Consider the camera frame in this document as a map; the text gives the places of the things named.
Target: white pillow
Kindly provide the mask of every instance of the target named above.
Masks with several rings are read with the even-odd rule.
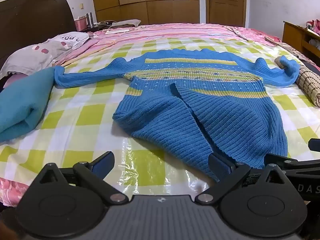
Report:
[[[74,49],[82,46],[89,39],[89,34],[70,32],[60,34],[47,41],[30,45],[14,52],[0,70],[0,79],[9,73],[31,75],[46,67],[51,67]]]

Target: silver thermos bottle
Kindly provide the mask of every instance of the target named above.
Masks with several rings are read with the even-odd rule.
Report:
[[[87,22],[88,22],[88,28],[92,28],[94,26],[93,24],[93,18],[92,18],[92,12],[86,14]]]

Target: door frame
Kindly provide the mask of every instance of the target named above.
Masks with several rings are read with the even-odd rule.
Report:
[[[242,27],[245,27],[245,20],[247,14],[247,0],[243,0],[243,20]],[[206,23],[210,23],[210,0],[205,0],[205,21]]]

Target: wooden wardrobe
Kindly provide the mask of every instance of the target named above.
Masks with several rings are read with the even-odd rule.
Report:
[[[144,24],[199,23],[199,0],[93,0],[98,21]]]

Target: striped sweater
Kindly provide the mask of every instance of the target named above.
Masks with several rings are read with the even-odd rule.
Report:
[[[56,67],[55,82],[68,88],[112,78],[131,80],[113,119],[131,136],[219,181],[228,172],[209,169],[215,146],[254,168],[263,167],[266,153],[287,155],[279,110],[264,87],[294,83],[299,65],[285,57],[282,62],[284,70],[269,69],[263,58],[252,63],[208,49],[161,50],[129,62],[116,58],[95,72],[64,74],[64,68]]]

